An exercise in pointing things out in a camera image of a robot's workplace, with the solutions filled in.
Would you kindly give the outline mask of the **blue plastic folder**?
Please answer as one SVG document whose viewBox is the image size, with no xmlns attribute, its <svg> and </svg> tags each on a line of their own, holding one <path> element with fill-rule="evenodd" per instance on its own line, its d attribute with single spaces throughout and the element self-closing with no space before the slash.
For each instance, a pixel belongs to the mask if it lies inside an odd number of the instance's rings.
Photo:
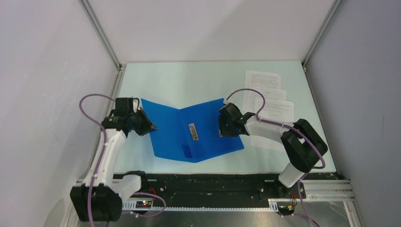
<svg viewBox="0 0 401 227">
<path fill-rule="evenodd" d="M 218 117 L 222 98 L 183 109 L 146 99 L 142 99 L 142 106 L 156 126 L 150 132 L 156 157 L 198 163 L 244 149 L 239 136 L 220 136 Z"/>
</svg>

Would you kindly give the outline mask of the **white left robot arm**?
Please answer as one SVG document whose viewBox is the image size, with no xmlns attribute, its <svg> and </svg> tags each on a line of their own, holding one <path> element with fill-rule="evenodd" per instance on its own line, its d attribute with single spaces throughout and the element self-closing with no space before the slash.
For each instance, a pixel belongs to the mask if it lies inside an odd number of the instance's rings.
<svg viewBox="0 0 401 227">
<path fill-rule="evenodd" d="M 114 102 L 108 116 L 101 122 L 89 116 L 83 109 L 84 96 L 79 102 L 82 114 L 100 127 L 100 139 L 93 162 L 79 186 L 72 187 L 70 198 L 80 221 L 114 222 L 122 215 L 122 205 L 133 194 L 145 196 L 149 191 L 148 182 L 142 173 L 125 175 L 113 184 L 113 175 L 118 155 L 130 132 L 144 136 L 157 129 L 137 97 L 109 98 Z"/>
</svg>

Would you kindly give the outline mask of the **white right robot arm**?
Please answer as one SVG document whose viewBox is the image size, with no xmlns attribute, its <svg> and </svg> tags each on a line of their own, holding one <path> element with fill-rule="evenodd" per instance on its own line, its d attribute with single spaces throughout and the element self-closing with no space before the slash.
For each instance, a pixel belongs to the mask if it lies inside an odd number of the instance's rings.
<svg viewBox="0 0 401 227">
<path fill-rule="evenodd" d="M 321 161 L 322 168 L 325 168 L 323 156 L 328 151 L 328 146 L 307 120 L 299 119 L 289 125 L 262 119 L 255 113 L 242 114 L 239 108 L 230 102 L 223 104 L 219 113 L 219 132 L 222 137 L 259 136 L 283 145 L 289 163 L 274 185 L 278 196 L 289 196 L 294 190 L 294 185 L 305 174 L 317 168 L 318 161 Z"/>
</svg>

